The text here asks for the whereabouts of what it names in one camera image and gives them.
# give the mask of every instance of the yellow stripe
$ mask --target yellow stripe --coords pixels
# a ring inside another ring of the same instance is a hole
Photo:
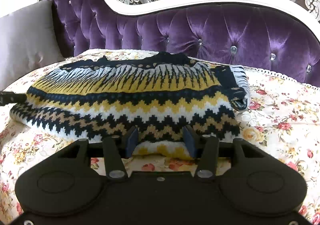
[[[138,109],[143,109],[144,113],[150,112],[152,108],[157,108],[158,112],[162,113],[167,109],[171,109],[173,114],[179,112],[179,110],[184,107],[187,112],[191,112],[193,106],[197,105],[199,109],[205,108],[205,104],[208,102],[212,106],[216,106],[218,104],[218,100],[223,100],[228,102],[228,97],[223,95],[220,91],[215,93],[214,97],[210,97],[209,95],[203,96],[201,100],[191,99],[190,103],[187,103],[184,98],[180,98],[177,104],[173,104],[171,100],[167,100],[163,105],[160,105],[157,99],[152,100],[150,104],[145,104],[144,101],[140,101],[137,105],[133,105],[132,102],[127,102],[125,104],[120,104],[119,101],[109,104],[108,100],[104,100],[101,103],[94,102],[92,105],[89,103],[84,103],[80,105],[80,102],[69,103],[69,104],[59,104],[59,102],[53,101],[40,101],[40,97],[36,95],[27,94],[28,102],[34,105],[34,107],[57,107],[62,110],[71,110],[73,108],[74,111],[83,110],[84,112],[89,110],[94,110],[95,112],[107,112],[111,107],[115,107],[115,111],[119,112],[125,108],[128,108],[131,113],[136,112]]]
[[[126,93],[137,93],[137,92],[147,92],[147,91],[180,91],[182,89],[191,89],[194,91],[202,91],[211,86],[221,85],[217,78],[213,76],[213,80],[210,78],[207,71],[202,71],[204,74],[204,78],[199,76],[200,83],[197,82],[196,78],[193,80],[187,75],[186,76],[186,84],[183,81],[183,77],[169,78],[169,75],[166,75],[164,79],[160,76],[152,77],[149,84],[147,83],[147,76],[145,76],[141,83],[139,83],[139,79],[135,80],[132,85],[131,82],[134,76],[130,76],[129,79],[125,80],[121,78],[121,81],[118,85],[118,80],[120,79],[118,76],[116,77],[116,81],[112,83],[108,83],[105,87],[99,87],[102,81],[105,79],[105,75],[98,78],[89,78],[83,84],[80,85],[80,82],[75,82],[72,84],[72,80],[68,79],[64,85],[51,83],[45,77],[36,81],[32,86],[39,90],[42,90],[46,93],[53,94],[65,94],[65,95],[87,95],[89,93],[102,93],[102,92],[126,92]],[[98,81],[95,85],[90,84],[91,81]]]

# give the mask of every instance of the zigzag pattern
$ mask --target zigzag pattern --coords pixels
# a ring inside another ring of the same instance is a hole
[[[101,58],[64,65],[36,81],[11,117],[45,132],[91,140],[139,129],[140,142],[182,141],[189,124],[201,134],[236,137],[233,102],[246,90],[228,66],[182,54],[130,61]]]

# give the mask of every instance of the purple velvet upholstery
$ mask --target purple velvet upholstery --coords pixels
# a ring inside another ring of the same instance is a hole
[[[305,25],[271,8],[213,3],[128,17],[113,12],[104,0],[53,1],[64,57],[93,48],[184,52],[320,86],[319,42]],[[237,47],[236,54],[231,46]],[[274,61],[271,53],[276,54]]]

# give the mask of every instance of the folded sweater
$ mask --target folded sweater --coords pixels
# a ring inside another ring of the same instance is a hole
[[[233,109],[246,110],[250,91],[242,66],[222,66],[160,52],[141,60],[63,65],[37,80],[13,119],[52,135],[100,141],[132,126],[139,142],[182,142],[198,133],[232,140],[240,130]]]

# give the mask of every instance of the crystal button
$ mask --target crystal button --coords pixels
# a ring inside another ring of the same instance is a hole
[[[236,54],[237,53],[238,48],[236,46],[231,46],[230,51],[232,54]]]
[[[276,55],[274,53],[272,53],[271,56],[270,56],[270,61],[274,61],[275,58],[276,58]]]
[[[311,72],[311,65],[310,64],[307,65],[307,73],[309,73],[309,72]]]

